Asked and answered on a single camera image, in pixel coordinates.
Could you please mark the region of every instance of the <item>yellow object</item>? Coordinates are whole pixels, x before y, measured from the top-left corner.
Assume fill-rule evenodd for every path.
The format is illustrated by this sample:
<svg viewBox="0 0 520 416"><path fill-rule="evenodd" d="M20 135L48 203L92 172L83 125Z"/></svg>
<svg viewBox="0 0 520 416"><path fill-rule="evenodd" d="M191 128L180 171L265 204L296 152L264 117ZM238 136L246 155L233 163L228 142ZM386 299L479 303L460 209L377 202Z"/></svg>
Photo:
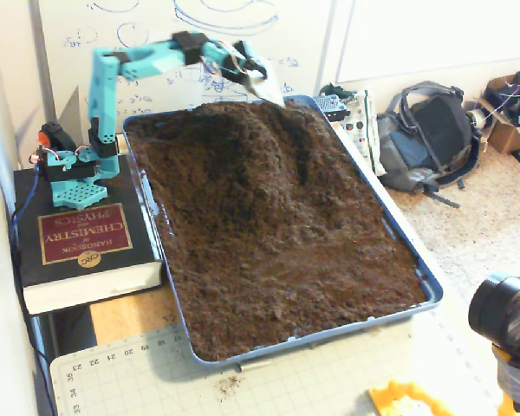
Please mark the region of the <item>yellow object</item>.
<svg viewBox="0 0 520 416"><path fill-rule="evenodd" d="M435 399L413 381L401 382L396 379L383 387L372 387L368 390L380 416L402 416L413 408L414 402L426 404L432 416L454 416L449 408L439 399Z"/></svg>
<svg viewBox="0 0 520 416"><path fill-rule="evenodd" d="M518 416L519 412L514 411L514 404L512 403L512 399L509 395L503 392L503 403L499 406L497 410L497 416Z"/></svg>
<svg viewBox="0 0 520 416"><path fill-rule="evenodd" d="M500 357L504 362L510 361L510 355L508 353L505 353L502 349L491 346L493 349L493 353L496 354L498 357ZM518 416L520 415L519 412L514 411L514 404L512 403L512 399L510 396L503 392L503 403L501 403L501 406L499 406L497 410L497 416Z"/></svg>

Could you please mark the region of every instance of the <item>cardboard box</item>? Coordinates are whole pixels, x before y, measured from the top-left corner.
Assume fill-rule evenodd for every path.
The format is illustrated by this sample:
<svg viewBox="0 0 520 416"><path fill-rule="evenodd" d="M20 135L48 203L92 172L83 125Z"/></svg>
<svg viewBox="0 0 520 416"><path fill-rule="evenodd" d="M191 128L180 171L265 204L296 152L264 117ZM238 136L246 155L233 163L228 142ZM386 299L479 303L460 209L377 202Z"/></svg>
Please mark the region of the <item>cardboard box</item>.
<svg viewBox="0 0 520 416"><path fill-rule="evenodd" d="M487 86L492 89L500 89L504 87L504 82L512 82L514 75L495 78L487 83ZM493 106L486 100L479 100L481 104L489 111L494 111ZM520 150L520 127L512 126L509 119L504 117L499 112L493 113L496 117L497 123L493 127L493 131L487 140L499 153L509 153L513 150Z"/></svg>

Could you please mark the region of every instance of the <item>tray rim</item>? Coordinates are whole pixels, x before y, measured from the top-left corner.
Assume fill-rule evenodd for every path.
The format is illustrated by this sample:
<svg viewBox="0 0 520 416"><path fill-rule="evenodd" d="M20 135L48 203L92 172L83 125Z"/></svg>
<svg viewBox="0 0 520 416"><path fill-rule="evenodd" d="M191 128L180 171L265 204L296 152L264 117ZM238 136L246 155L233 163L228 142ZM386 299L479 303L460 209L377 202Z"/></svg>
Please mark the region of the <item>tray rim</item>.
<svg viewBox="0 0 520 416"><path fill-rule="evenodd" d="M316 110L319 114L321 114L324 118L324 120L331 126L331 123L323 114L321 109L316 105L315 101L312 99L312 97L309 97L307 95L289 95L284 98L287 100L294 100L294 101L300 101L303 104L306 104L305 107L309 107L311 109ZM175 110L175 111L192 111L192 108L184 109L184 110ZM161 113L153 113L153 114L140 114L140 115L134 115L131 117L127 117L123 122L123 130L122 134L123 137L127 143L127 149L128 149L128 155L127 160L130 164L133 165L133 168L137 167L136 160L133 155L133 151L131 149L131 144L129 143L129 139L127 137L127 132L125 129L125 126L128 122L130 122L133 119L142 119L146 117L153 117L158 115L164 115L164 114L171 114L175 111L166 111ZM439 278L441 278L441 271L440 267L435 262L434 258L432 257L431 253L428 251L428 249L423 245L421 242L418 234L412 226L408 223L406 220L404 214L400 210L400 208L395 204L393 199L388 194L385 187L381 184L381 182L377 179L377 176L375 176L375 173L372 172L372 170L369 169L369 167L364 162L364 159L362 158L360 152L356 147L350 143L350 140L348 138L343 139L332 127L332 130L334 132L334 137L339 140L345 149L347 150L347 153L351 157L352 162L355 164L357 169L359 170L362 179L374 190L374 193L377 197L377 199L380 201L380 205L383 207L384 210L384 216L385 219L390 223L390 227L392 230L399 235L399 237L403 238L408 245L410 251L417 257L418 261L418 268L416 269L416 275L420 281L420 284L422 286L422 289L424 290L424 293L426 294L427 300L423 303L418 303L415 305L412 305L406 310L395 312L394 314L381 316L379 318L369 317L363 322L353 322L346 325L341 325L340 327L335 327L331 329L325 329L323 331L315 332L313 334L305 335L302 337L294 337L291 336L288 338L287 341L279 342L277 344L269 345L269 346L257 346L254 349L252 349L249 352L242 353L239 355L233 355L232 357L226 358L225 360L220 361L205 361L198 357L196 353L194 352L194 348L192 347L189 332L187 330L187 326L185 323L185 317L183 314L183 309L181 308L181 304L179 302L179 297L177 295L177 290L175 288L175 283L172 279L172 274L169 269L169 261L168 257L165 254L163 244L161 243L161 240L159 241L164 261L166 262L166 274L168 276L168 280L170 283L170 288L172 289L173 296L175 298L175 303L177 305L177 309L179 312L179 319L181 320L183 330L185 331L185 338L187 340L186 346L189 348L191 355L193 359L200 365L208 368L221 368L221 367L228 367L231 365L244 365L247 361L255 361L260 357L263 358L269 358L269 356L280 353L282 351L291 350L292 348L298 348L300 346L304 345L312 345L316 344L320 341L331 341L331 339L338 337L340 335L349 335L353 334L356 331L361 331L363 329L371 328L374 326L379 326L382 324L386 324L389 322L397 322L404 319L407 319L415 314L418 314L420 312L424 312L430 309L436 308L440 302L443 300L444 297L444 290L439 282ZM142 177L141 172L136 169L136 174L140 180L140 186L143 188L143 198L146 201L146 208L148 209L149 215L151 218L153 218L153 213L151 210L151 203L149 202L149 195L152 196L151 192L148 192L145 190L145 184L142 183ZM156 233L157 227L155 224L155 221L151 221L153 228L155 229Z"/></svg>

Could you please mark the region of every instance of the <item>dark book cover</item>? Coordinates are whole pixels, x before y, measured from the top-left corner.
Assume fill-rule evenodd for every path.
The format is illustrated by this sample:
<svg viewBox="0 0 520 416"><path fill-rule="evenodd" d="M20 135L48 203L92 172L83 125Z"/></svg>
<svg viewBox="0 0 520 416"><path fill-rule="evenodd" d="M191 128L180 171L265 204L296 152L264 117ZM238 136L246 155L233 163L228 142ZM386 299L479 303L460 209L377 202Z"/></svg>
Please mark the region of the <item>dark book cover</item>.
<svg viewBox="0 0 520 416"><path fill-rule="evenodd" d="M17 206L28 197L33 180L33 169L14 172ZM120 156L119 175L97 184L107 187L107 198L77 211L55 208L50 185L39 178L18 221L24 288L160 261L159 243L127 157Z"/></svg>

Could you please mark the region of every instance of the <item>book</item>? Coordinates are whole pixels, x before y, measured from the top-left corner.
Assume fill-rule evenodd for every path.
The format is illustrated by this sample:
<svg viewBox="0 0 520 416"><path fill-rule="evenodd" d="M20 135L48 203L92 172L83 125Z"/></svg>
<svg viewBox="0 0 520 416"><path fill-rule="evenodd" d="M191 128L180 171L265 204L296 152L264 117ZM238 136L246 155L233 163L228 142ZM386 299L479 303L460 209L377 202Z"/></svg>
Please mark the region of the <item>book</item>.
<svg viewBox="0 0 520 416"><path fill-rule="evenodd" d="M14 172L17 205L28 197L33 169ZM35 196L19 218L23 297L32 315L96 302L161 283L161 243L126 156L120 173L102 180L107 198L85 210L52 204L39 178Z"/></svg>

